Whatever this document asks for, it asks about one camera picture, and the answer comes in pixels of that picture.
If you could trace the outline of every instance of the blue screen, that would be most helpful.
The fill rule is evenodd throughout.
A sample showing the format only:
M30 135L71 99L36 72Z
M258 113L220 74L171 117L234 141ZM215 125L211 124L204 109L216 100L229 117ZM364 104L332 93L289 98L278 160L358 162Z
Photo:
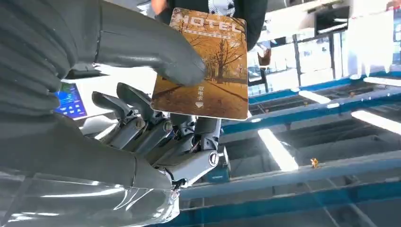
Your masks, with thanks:
M85 117L87 115L76 84L63 83L61 90L56 93L60 106L55 112L70 118Z

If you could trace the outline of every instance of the screw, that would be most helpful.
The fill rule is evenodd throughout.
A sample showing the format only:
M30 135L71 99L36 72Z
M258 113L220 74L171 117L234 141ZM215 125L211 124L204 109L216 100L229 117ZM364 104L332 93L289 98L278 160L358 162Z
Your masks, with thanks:
M173 125L171 124L171 121L167 121L163 125L163 130L164 131L171 131L173 130Z
M137 127L137 129L141 129L145 126L145 122L143 121L143 119L138 119L135 126Z

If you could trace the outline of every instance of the arrow symbol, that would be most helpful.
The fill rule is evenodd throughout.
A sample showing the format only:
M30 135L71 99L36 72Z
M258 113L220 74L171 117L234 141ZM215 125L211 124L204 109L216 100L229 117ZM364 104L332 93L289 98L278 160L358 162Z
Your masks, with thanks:
M201 108L201 107L203 106L203 103L196 102L195 105L196 105L198 108Z

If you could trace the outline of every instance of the tree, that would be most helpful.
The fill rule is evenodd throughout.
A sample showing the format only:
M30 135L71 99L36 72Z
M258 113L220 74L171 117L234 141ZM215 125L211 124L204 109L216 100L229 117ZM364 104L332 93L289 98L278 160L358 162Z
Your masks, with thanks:
M226 39L221 39L218 44L218 51L215 52L215 59L218 65L217 83L223 83L224 66L236 61L243 55L237 53L238 48L236 44L229 44Z

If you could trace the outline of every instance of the blue metal frame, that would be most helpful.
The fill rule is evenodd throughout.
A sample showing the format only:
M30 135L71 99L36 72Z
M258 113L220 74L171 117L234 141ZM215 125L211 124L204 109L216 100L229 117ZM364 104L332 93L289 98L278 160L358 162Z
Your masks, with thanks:
M392 102L400 102L401 94L396 94L392 96L384 96L381 98L364 100L364 101L355 101L344 103L336 108L321 108L321 109L313 109L306 110L297 113L291 113L286 115L274 116L265 119L261 119L259 122L239 122L237 124L225 125L222 127L224 134L237 133L247 130L256 130L263 129L277 124L285 124L296 121L302 121L306 119L312 119L322 116L327 116L331 114L340 114L348 111L355 111L357 109L369 108L373 106L380 106L385 104L390 104Z
M293 172L270 172L232 178L228 183L193 186L181 191L181 198L193 199L257 190L344 175L357 175L401 167L401 151L355 157L321 164L320 168L301 166Z
M394 72L386 73L385 71L379 71L379 72L371 73L370 76L371 77L399 78L399 77L401 77L401 72L394 71ZM366 77L366 75L363 75L361 77L361 79L357 79L357 80L352 80L347 77L347 78L342 78L339 80L332 80L332 81L325 82L325 83L300 87L299 89L306 90L306 91L319 91L319 90L331 89L334 87L342 87L342 86L350 85L353 82L358 82L358 81L363 80L363 78L365 78L365 77ZM249 105L257 105L260 103L268 102L270 100L280 99L280 98L288 98L288 97L297 96L297 95L298 95L297 92L293 92L290 89L277 91L277 92L270 92L270 93L267 93L267 94L261 95L261 96L249 97Z
M394 198L401 198L401 182L359 185L304 193L291 197L185 210L172 221L157 226L193 226L324 207L340 207L353 203L377 202Z

